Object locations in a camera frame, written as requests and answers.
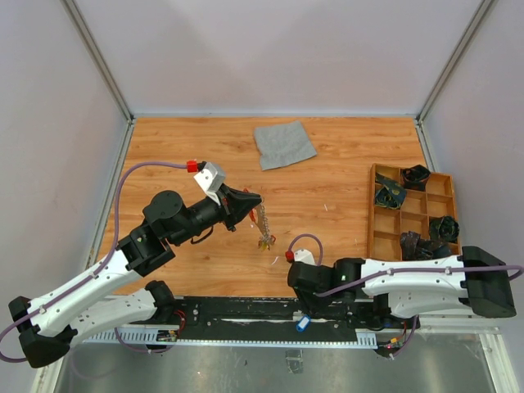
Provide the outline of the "blue key tag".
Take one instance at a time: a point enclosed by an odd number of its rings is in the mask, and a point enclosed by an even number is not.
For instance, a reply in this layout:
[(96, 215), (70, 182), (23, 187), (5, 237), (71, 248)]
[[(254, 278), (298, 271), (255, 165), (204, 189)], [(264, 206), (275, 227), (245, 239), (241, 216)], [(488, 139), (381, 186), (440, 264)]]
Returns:
[(304, 332), (305, 329), (309, 326), (311, 318), (308, 315), (304, 315), (296, 324), (296, 330), (298, 332)]

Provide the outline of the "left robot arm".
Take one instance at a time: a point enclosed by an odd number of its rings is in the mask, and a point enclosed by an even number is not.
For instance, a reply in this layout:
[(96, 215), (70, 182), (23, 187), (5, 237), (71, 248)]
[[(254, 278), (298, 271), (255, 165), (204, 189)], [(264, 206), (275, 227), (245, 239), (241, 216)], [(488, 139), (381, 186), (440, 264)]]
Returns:
[(174, 246), (207, 238), (216, 224), (235, 231), (261, 202), (260, 195), (225, 184), (215, 197), (206, 196), (192, 206), (185, 206), (175, 191), (156, 194), (142, 211), (142, 224), (119, 240), (102, 261), (44, 296), (19, 296), (10, 302), (24, 354), (21, 361), (42, 368), (99, 332), (126, 323), (169, 322), (175, 299), (162, 281), (153, 280), (121, 300), (104, 299), (174, 259)]

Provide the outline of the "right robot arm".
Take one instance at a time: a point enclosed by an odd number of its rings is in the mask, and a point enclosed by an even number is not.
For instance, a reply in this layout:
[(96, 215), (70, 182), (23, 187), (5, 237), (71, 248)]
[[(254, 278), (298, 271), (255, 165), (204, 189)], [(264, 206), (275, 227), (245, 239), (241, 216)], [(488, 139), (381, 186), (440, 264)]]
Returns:
[(287, 284), (311, 318), (341, 316), (366, 328), (388, 328), (423, 314), (512, 318), (511, 284), (523, 268), (476, 246), (459, 255), (393, 262), (343, 258), (332, 266), (311, 251), (289, 250)]

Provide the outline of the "grey cloth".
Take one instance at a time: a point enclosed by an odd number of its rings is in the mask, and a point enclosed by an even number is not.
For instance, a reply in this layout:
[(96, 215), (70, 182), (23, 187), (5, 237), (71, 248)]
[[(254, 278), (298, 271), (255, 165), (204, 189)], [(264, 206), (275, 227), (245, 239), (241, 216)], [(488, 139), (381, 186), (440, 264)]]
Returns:
[(263, 171), (287, 167), (317, 155), (299, 120), (256, 127), (254, 137)]

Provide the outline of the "dark patterned necktie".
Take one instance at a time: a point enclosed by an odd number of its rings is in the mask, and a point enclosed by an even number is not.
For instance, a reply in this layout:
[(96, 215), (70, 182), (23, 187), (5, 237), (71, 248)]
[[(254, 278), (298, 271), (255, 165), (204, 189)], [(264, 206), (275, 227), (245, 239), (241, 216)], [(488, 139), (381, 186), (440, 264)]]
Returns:
[(375, 181), (381, 185), (381, 188), (375, 193), (375, 206), (399, 210), (407, 197), (407, 190), (394, 179), (379, 173), (375, 174)]

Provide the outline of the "wooden compartment tray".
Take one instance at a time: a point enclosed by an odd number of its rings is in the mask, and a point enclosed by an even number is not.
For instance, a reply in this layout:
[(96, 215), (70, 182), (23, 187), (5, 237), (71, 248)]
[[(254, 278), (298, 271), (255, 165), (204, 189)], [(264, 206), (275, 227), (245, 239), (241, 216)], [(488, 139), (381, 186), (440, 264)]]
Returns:
[(423, 191), (408, 189), (404, 203), (398, 209), (377, 206), (376, 195), (382, 185), (376, 181), (380, 174), (402, 182), (401, 168), (374, 164), (369, 170), (368, 238), (366, 256), (375, 260), (402, 259), (400, 235), (408, 231), (422, 239), (430, 237), (430, 224), (444, 216), (458, 220), (453, 178), (449, 174), (431, 173)]

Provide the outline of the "dark rolled necktie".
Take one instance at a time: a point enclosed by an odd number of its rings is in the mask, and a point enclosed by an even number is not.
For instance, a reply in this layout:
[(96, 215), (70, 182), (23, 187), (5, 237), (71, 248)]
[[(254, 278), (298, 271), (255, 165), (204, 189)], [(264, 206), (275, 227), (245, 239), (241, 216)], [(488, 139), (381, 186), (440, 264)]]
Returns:
[(400, 171), (403, 187), (420, 192), (426, 191), (426, 185), (430, 175), (431, 171), (423, 165), (415, 165)]

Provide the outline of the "dark brown dotted necktie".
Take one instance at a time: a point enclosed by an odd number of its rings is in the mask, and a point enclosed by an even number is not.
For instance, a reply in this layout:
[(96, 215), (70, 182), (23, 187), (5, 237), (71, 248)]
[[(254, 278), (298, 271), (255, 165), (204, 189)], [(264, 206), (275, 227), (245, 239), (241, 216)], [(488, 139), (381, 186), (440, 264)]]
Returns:
[(413, 231), (400, 234), (400, 248), (403, 261), (435, 260), (453, 254), (448, 242), (423, 239)]

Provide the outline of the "green patterned rolled necktie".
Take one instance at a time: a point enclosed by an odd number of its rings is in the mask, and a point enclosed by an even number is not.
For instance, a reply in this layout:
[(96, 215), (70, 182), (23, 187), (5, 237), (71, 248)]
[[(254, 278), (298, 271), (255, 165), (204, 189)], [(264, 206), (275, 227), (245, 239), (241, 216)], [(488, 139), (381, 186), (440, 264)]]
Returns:
[(449, 215), (429, 221), (429, 236), (432, 240), (456, 243), (459, 238), (459, 223)]

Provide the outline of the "black mounting rail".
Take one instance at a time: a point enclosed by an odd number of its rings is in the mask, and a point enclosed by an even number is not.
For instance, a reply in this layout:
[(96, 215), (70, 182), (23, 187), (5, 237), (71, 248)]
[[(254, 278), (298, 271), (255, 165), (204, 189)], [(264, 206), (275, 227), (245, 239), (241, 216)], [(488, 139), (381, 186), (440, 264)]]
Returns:
[[(372, 302), (333, 301), (306, 311), (296, 298), (188, 296), (163, 302), (149, 319), (157, 327), (183, 324), (181, 337), (198, 341), (338, 342), (353, 341), (356, 331), (410, 329), (413, 320), (375, 314)], [(311, 318), (304, 332), (296, 324)]]

